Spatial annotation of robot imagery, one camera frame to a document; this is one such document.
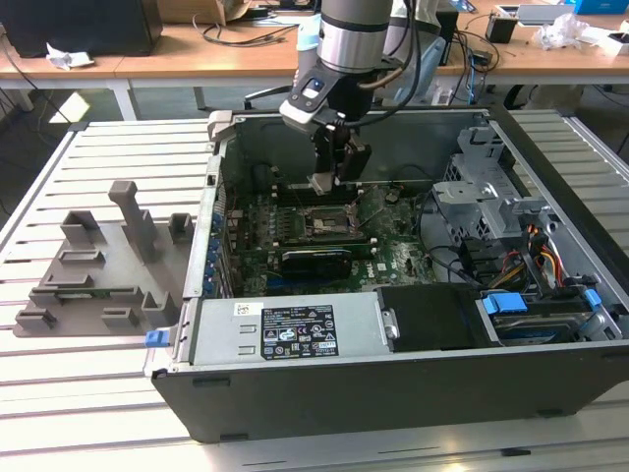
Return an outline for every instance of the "black plastic cover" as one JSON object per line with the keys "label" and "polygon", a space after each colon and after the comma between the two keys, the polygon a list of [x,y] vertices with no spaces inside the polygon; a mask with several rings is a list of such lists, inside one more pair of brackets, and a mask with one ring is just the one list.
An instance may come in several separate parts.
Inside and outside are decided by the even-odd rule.
{"label": "black plastic cover", "polygon": [[462,283],[377,289],[381,310],[393,311],[399,337],[395,352],[490,347],[476,306],[478,292]]}

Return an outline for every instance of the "cardboard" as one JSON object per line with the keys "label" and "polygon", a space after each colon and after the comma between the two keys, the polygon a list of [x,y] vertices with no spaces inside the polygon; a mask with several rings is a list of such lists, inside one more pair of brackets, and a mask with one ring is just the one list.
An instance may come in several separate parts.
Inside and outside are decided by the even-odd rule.
{"label": "cardboard", "polygon": [[249,9],[251,0],[157,0],[161,21],[163,23],[193,22],[197,16],[200,25],[219,24],[241,18]]}

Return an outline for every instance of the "warning label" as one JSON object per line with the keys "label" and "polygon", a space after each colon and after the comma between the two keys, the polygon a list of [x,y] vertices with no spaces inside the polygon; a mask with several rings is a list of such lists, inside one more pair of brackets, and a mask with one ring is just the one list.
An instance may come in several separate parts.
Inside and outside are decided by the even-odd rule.
{"label": "warning label", "polygon": [[338,356],[331,305],[263,309],[261,334],[267,361]]}

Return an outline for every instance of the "barcode sticker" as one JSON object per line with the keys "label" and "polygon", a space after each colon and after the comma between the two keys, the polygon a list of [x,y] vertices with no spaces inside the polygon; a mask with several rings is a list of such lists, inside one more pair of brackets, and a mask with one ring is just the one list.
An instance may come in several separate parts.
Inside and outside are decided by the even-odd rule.
{"label": "barcode sticker", "polygon": [[249,316],[259,317],[262,314],[263,308],[264,308],[264,304],[262,302],[237,303],[236,305],[234,305],[234,316],[235,317],[249,317]]}

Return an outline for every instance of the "blue latch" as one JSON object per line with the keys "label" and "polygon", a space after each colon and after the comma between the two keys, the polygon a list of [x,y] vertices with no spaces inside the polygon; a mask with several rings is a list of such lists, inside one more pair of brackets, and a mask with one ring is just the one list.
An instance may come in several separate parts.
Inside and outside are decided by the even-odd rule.
{"label": "blue latch", "polygon": [[146,347],[168,347],[168,331],[156,330],[149,331],[144,339],[144,346]]}
{"label": "blue latch", "polygon": [[214,291],[214,284],[209,280],[203,281],[203,290],[207,293],[211,293]]}
{"label": "blue latch", "polygon": [[599,292],[597,292],[594,288],[589,288],[583,294],[585,295],[586,300],[593,310],[602,305],[602,300],[600,299]]}
{"label": "blue latch", "polygon": [[214,213],[212,215],[212,224],[215,226],[220,226],[221,224],[223,224],[223,217],[218,213]]}
{"label": "blue latch", "polygon": [[483,305],[485,305],[488,315],[521,313],[529,310],[522,295],[517,292],[491,293],[483,299]]}

